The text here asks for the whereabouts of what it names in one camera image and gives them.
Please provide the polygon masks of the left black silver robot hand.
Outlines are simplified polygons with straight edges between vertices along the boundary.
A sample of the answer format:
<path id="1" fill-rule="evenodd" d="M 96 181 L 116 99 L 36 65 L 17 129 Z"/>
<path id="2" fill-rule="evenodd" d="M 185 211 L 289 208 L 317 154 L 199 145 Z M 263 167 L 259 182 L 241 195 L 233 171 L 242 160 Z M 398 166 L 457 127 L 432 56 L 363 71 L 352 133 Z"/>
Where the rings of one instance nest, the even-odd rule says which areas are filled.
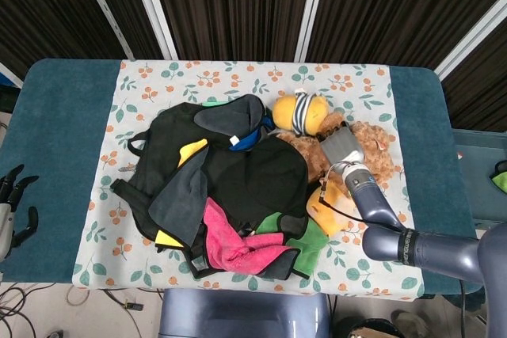
<path id="1" fill-rule="evenodd" d="M 12 249 L 20 247 L 37 230 L 39 215 L 36 207 L 28 209 L 27 226 L 19 233 L 14 231 L 14 219 L 24 194 L 25 189 L 36 182 L 38 176 L 29 176 L 16 182 L 17 176 L 23 171 L 24 165 L 20 164 L 1 177 L 1 262 L 11 253 Z"/>

